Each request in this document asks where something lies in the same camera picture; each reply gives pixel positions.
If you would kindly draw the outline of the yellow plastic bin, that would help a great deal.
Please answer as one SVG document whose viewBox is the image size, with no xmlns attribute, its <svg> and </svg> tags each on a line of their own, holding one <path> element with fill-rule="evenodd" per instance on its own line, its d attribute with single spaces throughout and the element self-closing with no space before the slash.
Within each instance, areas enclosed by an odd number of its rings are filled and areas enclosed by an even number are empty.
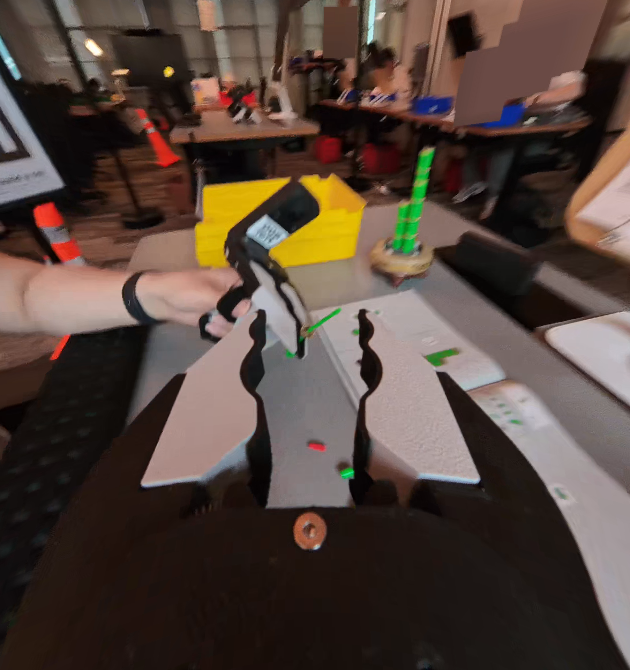
<svg viewBox="0 0 630 670">
<path fill-rule="evenodd" d="M 231 228 L 288 183 L 288 178 L 229 182 L 202 188 L 203 218 L 194 228 L 199 266 L 224 267 Z M 285 268 L 340 261 L 356 253 L 366 200 L 335 174 L 303 176 L 299 182 L 316 198 L 320 213 L 270 252 Z"/>
</svg>

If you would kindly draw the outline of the black framed marker sign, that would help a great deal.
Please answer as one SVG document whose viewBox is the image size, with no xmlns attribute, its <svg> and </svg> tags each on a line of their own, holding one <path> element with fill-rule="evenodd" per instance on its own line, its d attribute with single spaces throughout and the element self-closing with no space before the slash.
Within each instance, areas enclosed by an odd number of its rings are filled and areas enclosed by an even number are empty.
<svg viewBox="0 0 630 670">
<path fill-rule="evenodd" d="M 41 204 L 65 189 L 59 171 L 25 114 L 0 53 L 0 210 Z"/>
</svg>

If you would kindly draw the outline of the black display screen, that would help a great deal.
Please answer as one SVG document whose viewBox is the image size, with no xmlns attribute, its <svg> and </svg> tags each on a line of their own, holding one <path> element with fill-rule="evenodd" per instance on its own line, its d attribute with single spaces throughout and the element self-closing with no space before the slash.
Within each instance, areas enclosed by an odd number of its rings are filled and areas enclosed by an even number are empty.
<svg viewBox="0 0 630 670">
<path fill-rule="evenodd" d="M 161 29 L 127 29 L 111 35 L 119 68 L 131 87 L 187 87 L 192 79 L 180 35 Z"/>
</svg>

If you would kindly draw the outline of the black box device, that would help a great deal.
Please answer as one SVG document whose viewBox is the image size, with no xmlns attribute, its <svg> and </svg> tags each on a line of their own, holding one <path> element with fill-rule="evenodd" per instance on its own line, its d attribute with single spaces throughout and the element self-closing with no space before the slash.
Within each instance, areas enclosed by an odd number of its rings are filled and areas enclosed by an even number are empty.
<svg viewBox="0 0 630 670">
<path fill-rule="evenodd" d="M 437 247 L 436 258 L 508 314 L 520 313 L 545 295 L 536 281 L 539 264 L 490 237 L 465 232 L 454 244 Z"/>
</svg>

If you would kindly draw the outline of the long wooden table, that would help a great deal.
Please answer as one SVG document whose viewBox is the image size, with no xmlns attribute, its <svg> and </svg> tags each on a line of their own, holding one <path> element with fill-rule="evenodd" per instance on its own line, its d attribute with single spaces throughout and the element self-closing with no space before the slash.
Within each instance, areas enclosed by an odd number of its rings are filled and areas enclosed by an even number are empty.
<svg viewBox="0 0 630 670">
<path fill-rule="evenodd" d="M 530 124 L 515 124 L 508 127 L 483 127 L 482 125 L 455 126 L 452 121 L 446 119 L 444 114 L 418 114 L 408 106 L 399 103 L 387 103 L 383 105 L 360 105 L 355 103 L 339 103 L 333 99 L 321 100 L 319 106 L 338 109 L 345 112 L 361 111 L 374 113 L 381 116 L 414 124 L 417 128 L 435 130 L 448 135 L 462 138 L 466 136 L 481 138 L 524 138 L 530 135 L 563 134 L 571 135 L 588 128 L 593 120 L 590 116 L 583 116 L 575 121 L 569 122 L 532 122 Z"/>
</svg>

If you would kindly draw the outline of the lego instruction booklet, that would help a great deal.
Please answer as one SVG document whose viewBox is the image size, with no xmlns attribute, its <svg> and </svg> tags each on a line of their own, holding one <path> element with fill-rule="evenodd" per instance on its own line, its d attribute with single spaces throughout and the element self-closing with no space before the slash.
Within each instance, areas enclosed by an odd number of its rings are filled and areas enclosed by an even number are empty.
<svg viewBox="0 0 630 670">
<path fill-rule="evenodd" d="M 362 395 L 353 371 L 361 309 L 409 343 L 437 372 L 447 373 L 531 464 L 567 523 L 584 560 L 595 600 L 630 664 L 630 494 L 578 445 L 540 398 L 507 379 L 489 356 L 455 331 L 413 291 L 342 306 L 322 340 L 353 403 Z"/>
</svg>

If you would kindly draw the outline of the person's left forearm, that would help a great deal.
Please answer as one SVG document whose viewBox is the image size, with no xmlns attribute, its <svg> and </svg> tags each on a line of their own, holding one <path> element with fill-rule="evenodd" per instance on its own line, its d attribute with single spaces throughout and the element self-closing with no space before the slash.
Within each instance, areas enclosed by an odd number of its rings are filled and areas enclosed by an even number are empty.
<svg viewBox="0 0 630 670">
<path fill-rule="evenodd" d="M 135 326 L 122 295 L 127 279 L 121 271 L 0 253 L 0 333 L 64 336 Z"/>
</svg>

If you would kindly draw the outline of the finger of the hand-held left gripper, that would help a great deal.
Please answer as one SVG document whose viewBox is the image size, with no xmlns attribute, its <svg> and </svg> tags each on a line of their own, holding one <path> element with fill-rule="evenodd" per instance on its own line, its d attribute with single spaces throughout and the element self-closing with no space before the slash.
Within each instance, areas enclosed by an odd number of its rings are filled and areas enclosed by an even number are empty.
<svg viewBox="0 0 630 670">
<path fill-rule="evenodd" d="M 271 329 L 273 334 L 284 345 L 276 332 L 282 330 L 280 324 L 274 322 L 281 321 L 281 310 L 278 296 L 275 289 L 275 283 L 270 270 L 261 263 L 250 263 L 249 272 L 252 276 L 252 288 L 250 289 L 250 299 L 253 306 L 265 312 L 266 326 Z"/>
<path fill-rule="evenodd" d="M 292 285 L 285 268 L 276 261 L 270 261 L 269 270 L 281 305 L 282 320 L 274 323 L 280 324 L 282 330 L 276 333 L 283 341 L 286 350 L 298 351 L 299 360 L 302 360 L 308 353 L 308 339 L 300 341 L 300 331 L 305 324 L 311 323 L 310 313 L 303 303 L 302 296 Z"/>
</svg>

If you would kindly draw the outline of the printed instruction sheet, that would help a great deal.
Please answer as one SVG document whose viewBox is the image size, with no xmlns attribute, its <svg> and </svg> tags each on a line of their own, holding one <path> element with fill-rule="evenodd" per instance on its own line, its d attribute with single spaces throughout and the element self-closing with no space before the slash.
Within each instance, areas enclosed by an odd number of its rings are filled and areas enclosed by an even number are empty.
<svg viewBox="0 0 630 670">
<path fill-rule="evenodd" d="M 578 213 L 595 228 L 595 246 L 630 262 L 630 160 Z"/>
</svg>

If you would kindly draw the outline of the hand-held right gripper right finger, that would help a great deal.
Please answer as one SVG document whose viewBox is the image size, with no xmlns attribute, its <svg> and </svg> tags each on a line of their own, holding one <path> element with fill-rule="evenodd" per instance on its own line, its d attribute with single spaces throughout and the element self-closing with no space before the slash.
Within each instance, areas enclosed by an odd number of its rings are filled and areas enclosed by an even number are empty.
<svg viewBox="0 0 630 670">
<path fill-rule="evenodd" d="M 423 482 L 479 486 L 481 477 L 435 369 L 379 316 L 358 313 L 359 399 L 354 432 L 356 506 L 386 482 L 407 507 Z"/>
</svg>

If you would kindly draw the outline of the wooden background table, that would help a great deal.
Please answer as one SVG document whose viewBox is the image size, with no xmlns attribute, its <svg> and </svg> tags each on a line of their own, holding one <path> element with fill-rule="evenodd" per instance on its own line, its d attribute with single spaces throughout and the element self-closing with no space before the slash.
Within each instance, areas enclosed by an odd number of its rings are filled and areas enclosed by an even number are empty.
<svg viewBox="0 0 630 670">
<path fill-rule="evenodd" d="M 226 110 L 202 111 L 197 125 L 178 123 L 169 140 L 182 148 L 194 180 L 202 176 L 206 184 L 221 184 L 272 176 L 279 147 L 320 132 L 318 123 L 301 117 L 258 117 L 259 122 L 235 122 Z"/>
</svg>

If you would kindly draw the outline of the black wristband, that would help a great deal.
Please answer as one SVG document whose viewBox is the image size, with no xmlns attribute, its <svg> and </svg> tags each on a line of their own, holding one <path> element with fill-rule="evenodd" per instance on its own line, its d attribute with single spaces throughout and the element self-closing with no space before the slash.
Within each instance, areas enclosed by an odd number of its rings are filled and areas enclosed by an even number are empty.
<svg viewBox="0 0 630 670">
<path fill-rule="evenodd" d="M 155 319 L 145 311 L 137 296 L 137 283 L 144 274 L 144 271 L 139 271 L 126 279 L 121 288 L 121 298 L 127 313 L 136 324 L 153 326 L 160 323 L 160 320 Z"/>
</svg>

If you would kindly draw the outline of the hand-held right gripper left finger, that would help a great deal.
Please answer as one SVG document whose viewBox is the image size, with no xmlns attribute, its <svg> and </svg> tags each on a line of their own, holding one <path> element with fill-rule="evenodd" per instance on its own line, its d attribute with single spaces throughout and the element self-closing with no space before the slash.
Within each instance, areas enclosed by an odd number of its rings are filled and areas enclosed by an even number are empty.
<svg viewBox="0 0 630 670">
<path fill-rule="evenodd" d="M 272 474 L 264 378 L 264 310 L 248 314 L 185 373 L 141 487 L 243 480 L 266 507 Z"/>
</svg>

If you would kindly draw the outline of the green bamboo lego model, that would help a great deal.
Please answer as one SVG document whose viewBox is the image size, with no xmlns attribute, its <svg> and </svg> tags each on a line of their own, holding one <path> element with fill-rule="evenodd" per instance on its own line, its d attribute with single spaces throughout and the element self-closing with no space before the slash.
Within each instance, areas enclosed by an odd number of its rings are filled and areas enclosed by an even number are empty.
<svg viewBox="0 0 630 670">
<path fill-rule="evenodd" d="M 393 288 L 427 276 L 434 260 L 434 249 L 420 241 L 419 232 L 435 153 L 434 146 L 420 150 L 410 198 L 398 206 L 393 233 L 379 240 L 369 254 L 371 270 Z"/>
</svg>

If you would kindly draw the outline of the person's left hand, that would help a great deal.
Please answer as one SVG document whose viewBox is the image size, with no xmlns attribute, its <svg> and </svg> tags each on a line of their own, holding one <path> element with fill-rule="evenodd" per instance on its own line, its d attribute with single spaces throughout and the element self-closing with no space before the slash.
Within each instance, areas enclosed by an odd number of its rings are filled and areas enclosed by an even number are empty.
<svg viewBox="0 0 630 670">
<path fill-rule="evenodd" d="M 142 273 L 135 283 L 135 297 L 143 313 L 158 322 L 198 326 L 213 338 L 231 333 L 234 323 L 217 311 L 219 301 L 241 285 L 241 277 L 230 267 L 179 272 Z"/>
</svg>

